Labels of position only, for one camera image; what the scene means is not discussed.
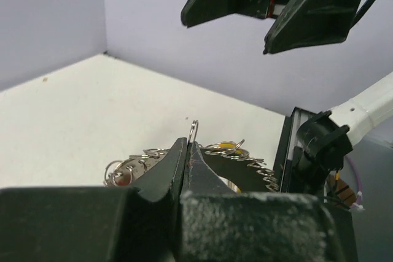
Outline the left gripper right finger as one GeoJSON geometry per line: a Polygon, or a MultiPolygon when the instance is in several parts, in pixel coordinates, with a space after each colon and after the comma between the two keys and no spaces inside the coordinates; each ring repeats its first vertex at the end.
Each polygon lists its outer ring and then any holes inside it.
{"type": "Polygon", "coordinates": [[[181,195],[181,261],[357,261],[351,213],[312,195],[181,195]]]}

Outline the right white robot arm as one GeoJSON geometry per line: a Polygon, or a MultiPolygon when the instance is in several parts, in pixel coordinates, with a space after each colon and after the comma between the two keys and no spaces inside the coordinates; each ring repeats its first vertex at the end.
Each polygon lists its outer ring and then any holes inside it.
{"type": "MultiPolygon", "coordinates": [[[[182,24],[188,28],[232,14],[265,19],[273,26],[265,36],[264,53],[344,42],[376,0],[187,0],[182,24]]],[[[344,157],[374,127],[392,116],[392,76],[387,75],[354,98],[320,112],[296,129],[295,159],[280,174],[255,168],[257,188],[315,194],[344,157]]]]}

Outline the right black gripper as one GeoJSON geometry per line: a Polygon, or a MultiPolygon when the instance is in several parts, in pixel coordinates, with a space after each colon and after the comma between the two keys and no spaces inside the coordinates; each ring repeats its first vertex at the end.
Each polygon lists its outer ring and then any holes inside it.
{"type": "Polygon", "coordinates": [[[191,28],[227,15],[276,21],[264,54],[344,42],[361,0],[187,0],[181,22],[191,28]]]}

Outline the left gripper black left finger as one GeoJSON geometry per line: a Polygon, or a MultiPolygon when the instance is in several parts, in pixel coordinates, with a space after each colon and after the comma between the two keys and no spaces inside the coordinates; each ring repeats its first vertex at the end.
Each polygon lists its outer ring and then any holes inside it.
{"type": "Polygon", "coordinates": [[[187,139],[127,187],[1,190],[2,261],[168,261],[187,139]]]}

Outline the yellow tagged key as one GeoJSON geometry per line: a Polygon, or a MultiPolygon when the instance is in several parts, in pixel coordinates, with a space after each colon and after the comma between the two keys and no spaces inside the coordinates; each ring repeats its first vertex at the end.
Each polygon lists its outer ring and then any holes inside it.
{"type": "Polygon", "coordinates": [[[241,153],[240,149],[241,149],[241,146],[244,144],[244,142],[245,142],[244,139],[239,142],[222,141],[222,142],[208,145],[206,148],[220,150],[225,153],[241,153]]]}

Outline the silver round keyring disc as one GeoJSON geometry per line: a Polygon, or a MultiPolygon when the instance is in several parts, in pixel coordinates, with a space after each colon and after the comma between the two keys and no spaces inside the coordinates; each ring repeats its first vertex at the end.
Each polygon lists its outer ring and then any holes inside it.
{"type": "Polygon", "coordinates": [[[104,170],[108,188],[129,188],[149,202],[181,195],[276,195],[277,180],[264,159],[255,158],[241,146],[241,153],[206,148],[196,141],[198,121],[188,138],[170,148],[148,148],[124,160],[111,161],[104,170]],[[117,178],[130,179],[117,186],[117,178]]]}

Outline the red tagged key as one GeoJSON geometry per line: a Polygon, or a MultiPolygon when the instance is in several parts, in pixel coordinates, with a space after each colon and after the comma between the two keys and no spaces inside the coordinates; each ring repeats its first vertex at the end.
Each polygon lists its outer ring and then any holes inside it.
{"type": "Polygon", "coordinates": [[[119,187],[124,187],[124,186],[129,185],[130,182],[131,182],[131,180],[130,180],[130,179],[125,179],[125,178],[121,177],[121,178],[117,178],[117,179],[115,180],[115,182],[116,182],[117,186],[119,186],[119,187]]]}

